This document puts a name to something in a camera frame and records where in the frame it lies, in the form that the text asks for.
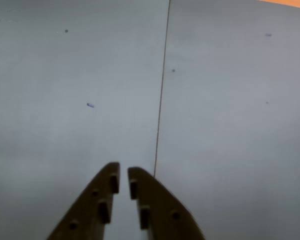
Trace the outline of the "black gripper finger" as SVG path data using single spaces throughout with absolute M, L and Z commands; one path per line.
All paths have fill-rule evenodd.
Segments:
M 110 162 L 92 178 L 47 238 L 102 240 L 119 186 L 120 164 Z
M 161 182 L 141 167 L 130 167 L 127 173 L 140 229 L 149 240 L 205 239 L 193 215 Z

